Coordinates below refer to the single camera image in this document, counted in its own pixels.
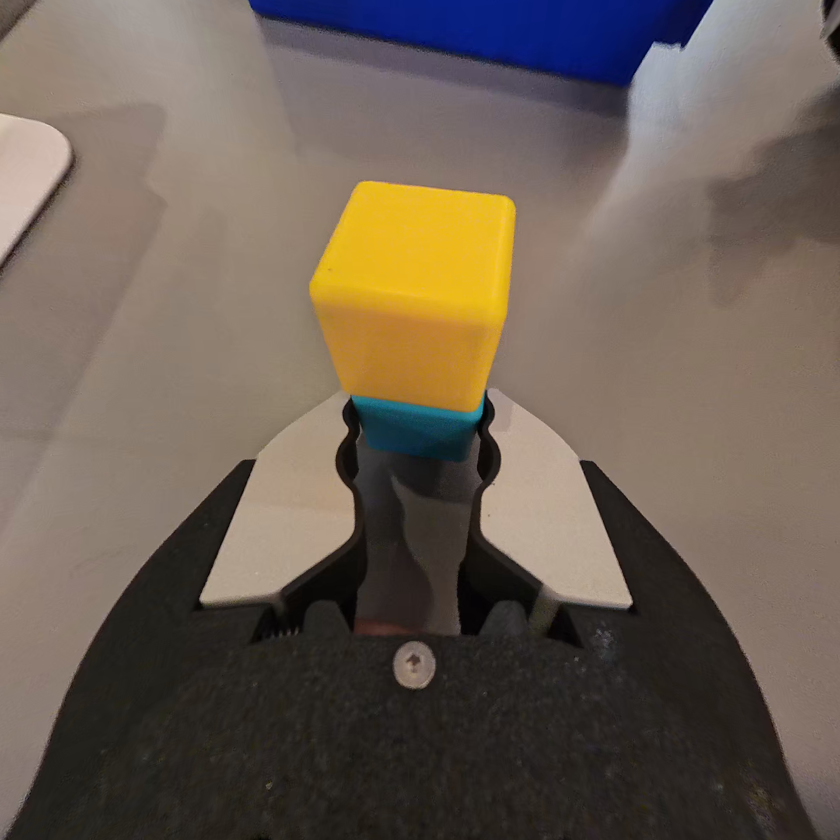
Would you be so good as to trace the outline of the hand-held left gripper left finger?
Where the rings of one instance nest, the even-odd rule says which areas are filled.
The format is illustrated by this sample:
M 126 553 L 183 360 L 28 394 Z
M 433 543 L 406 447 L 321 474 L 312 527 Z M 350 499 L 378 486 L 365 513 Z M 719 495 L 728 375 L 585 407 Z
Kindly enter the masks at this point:
M 258 454 L 200 594 L 203 608 L 269 605 L 287 630 L 334 602 L 354 623 L 365 578 L 364 509 L 355 484 L 361 423 L 337 392 Z

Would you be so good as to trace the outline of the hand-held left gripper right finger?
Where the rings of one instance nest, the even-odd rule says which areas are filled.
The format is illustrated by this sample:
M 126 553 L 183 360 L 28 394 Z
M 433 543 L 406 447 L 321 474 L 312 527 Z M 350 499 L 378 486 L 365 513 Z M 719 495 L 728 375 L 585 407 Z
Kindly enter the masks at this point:
M 498 603 L 532 634 L 573 634 L 568 608 L 627 613 L 625 582 L 579 456 L 497 388 L 477 428 L 479 484 L 459 566 L 459 626 L 478 634 Z

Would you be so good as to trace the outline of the light blue cube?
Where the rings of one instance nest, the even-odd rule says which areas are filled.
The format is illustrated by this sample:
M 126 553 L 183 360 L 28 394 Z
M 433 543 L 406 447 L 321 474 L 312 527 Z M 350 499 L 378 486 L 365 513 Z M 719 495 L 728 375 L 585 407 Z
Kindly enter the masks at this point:
M 471 412 L 353 395 L 367 445 L 426 459 L 461 462 L 473 445 L 485 399 Z

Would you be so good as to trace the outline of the yellow cube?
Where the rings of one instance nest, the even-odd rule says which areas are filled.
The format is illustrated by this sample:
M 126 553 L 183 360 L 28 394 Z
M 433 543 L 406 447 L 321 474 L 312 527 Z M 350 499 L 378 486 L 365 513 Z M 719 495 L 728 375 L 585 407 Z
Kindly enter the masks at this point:
M 516 213 L 499 194 L 355 186 L 309 285 L 345 392 L 478 409 L 508 315 Z

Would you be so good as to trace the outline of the blue plastic bin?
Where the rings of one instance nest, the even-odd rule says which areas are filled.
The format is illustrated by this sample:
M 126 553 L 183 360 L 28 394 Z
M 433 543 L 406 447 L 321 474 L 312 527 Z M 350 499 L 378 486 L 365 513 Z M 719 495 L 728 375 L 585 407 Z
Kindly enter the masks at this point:
M 684 48 L 711 1 L 251 1 L 259 15 L 627 87 L 654 45 Z

